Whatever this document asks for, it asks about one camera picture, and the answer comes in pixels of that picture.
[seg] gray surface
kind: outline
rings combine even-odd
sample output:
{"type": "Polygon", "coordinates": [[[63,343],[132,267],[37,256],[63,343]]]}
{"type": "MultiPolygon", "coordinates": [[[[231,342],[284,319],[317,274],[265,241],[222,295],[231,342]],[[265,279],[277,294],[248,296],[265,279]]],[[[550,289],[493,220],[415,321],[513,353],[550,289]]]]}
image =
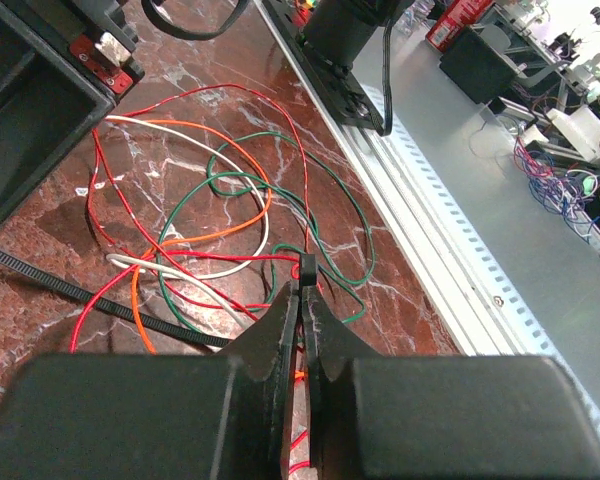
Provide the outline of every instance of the gray surface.
{"type": "MultiPolygon", "coordinates": [[[[600,408],[598,253],[533,200],[511,136],[422,39],[394,35],[394,112],[600,408]]],[[[381,88],[381,51],[377,32],[354,65],[361,83],[381,88]]]]}

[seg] black base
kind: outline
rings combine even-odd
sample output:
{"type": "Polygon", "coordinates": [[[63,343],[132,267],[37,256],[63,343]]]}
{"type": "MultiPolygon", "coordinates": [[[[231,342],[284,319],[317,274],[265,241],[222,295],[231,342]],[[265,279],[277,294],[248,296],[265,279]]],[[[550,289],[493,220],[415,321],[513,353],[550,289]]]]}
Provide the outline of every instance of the black base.
{"type": "Polygon", "coordinates": [[[377,112],[373,102],[350,72],[329,66],[303,45],[301,29],[291,20],[296,15],[294,8],[286,0],[262,0],[262,4],[333,119],[342,125],[373,129],[371,112],[377,112]]]}

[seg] reddish brown marble table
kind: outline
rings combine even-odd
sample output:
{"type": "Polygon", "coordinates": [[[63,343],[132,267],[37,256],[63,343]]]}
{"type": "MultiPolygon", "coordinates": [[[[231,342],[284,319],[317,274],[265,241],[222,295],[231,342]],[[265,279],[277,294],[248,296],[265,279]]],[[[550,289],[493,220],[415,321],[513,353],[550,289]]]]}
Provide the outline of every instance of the reddish brown marble table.
{"type": "MultiPolygon", "coordinates": [[[[238,23],[218,39],[187,43],[153,29],[138,3],[130,2],[126,11],[142,40],[135,57],[147,75],[118,111],[151,105],[163,97],[200,85],[224,82],[260,90],[279,102],[297,122],[305,147],[344,179],[373,226],[378,262],[371,279],[357,289],[368,313],[353,324],[353,330],[386,354],[456,352],[391,232],[384,226],[256,8],[250,6],[238,23]]],[[[197,1],[193,2],[196,5],[193,11],[175,3],[169,2],[171,14],[195,27],[202,17],[209,23],[226,17],[229,2],[197,1]]],[[[260,130],[289,132],[283,117],[266,103],[231,90],[216,90],[172,102],[149,117],[204,123],[233,137],[260,130]]],[[[165,212],[204,179],[207,154],[183,141],[142,127],[102,125],[100,130],[120,187],[138,218],[157,235],[165,221],[165,212]]],[[[187,133],[212,146],[222,143],[211,135],[197,131],[187,133]]],[[[272,138],[245,145],[275,183],[301,194],[302,162],[295,150],[272,138]]],[[[235,161],[242,161],[233,152],[230,155],[235,161]]],[[[111,249],[101,238],[92,235],[85,220],[84,195],[92,164],[93,142],[87,138],[6,222],[0,230],[0,248],[85,288],[97,290],[116,269],[104,259],[104,254],[111,249]]],[[[342,272],[358,278],[369,264],[360,221],[345,195],[323,170],[310,165],[309,177],[310,204],[320,223],[322,238],[342,272]]],[[[102,181],[95,201],[101,222],[110,234],[124,239],[124,244],[134,251],[143,251],[146,242],[133,228],[113,188],[104,183],[104,178],[102,181]]],[[[195,236],[242,222],[256,211],[251,199],[219,199],[205,190],[187,205],[176,228],[183,235],[195,236]]],[[[301,246],[302,228],[288,205],[276,199],[270,212],[269,248],[279,242],[301,246]]],[[[257,227],[198,247],[247,255],[255,250],[259,239],[260,227],[257,227]]],[[[199,262],[191,268],[200,273],[215,271],[218,266],[199,262]]],[[[283,281],[289,278],[287,270],[280,269],[283,281]]],[[[214,281],[214,285],[242,302],[261,301],[265,291],[261,265],[255,264],[238,275],[214,281]]],[[[193,288],[188,292],[196,298],[204,298],[193,288]]],[[[325,294],[339,317],[357,311],[355,302],[337,286],[325,294]]],[[[128,282],[115,289],[110,297],[128,304],[128,282]]],[[[171,318],[151,279],[143,281],[142,297],[147,311],[171,318]]],[[[41,352],[67,349],[69,332],[80,311],[79,305],[42,291],[0,268],[0,398],[22,362],[41,352]]],[[[223,312],[200,309],[189,309],[189,312],[209,325],[209,331],[236,334],[233,323],[223,312]]],[[[161,353],[194,352],[160,335],[151,334],[151,337],[161,353]]],[[[99,313],[89,317],[80,350],[144,352],[135,327],[99,313]]]]}

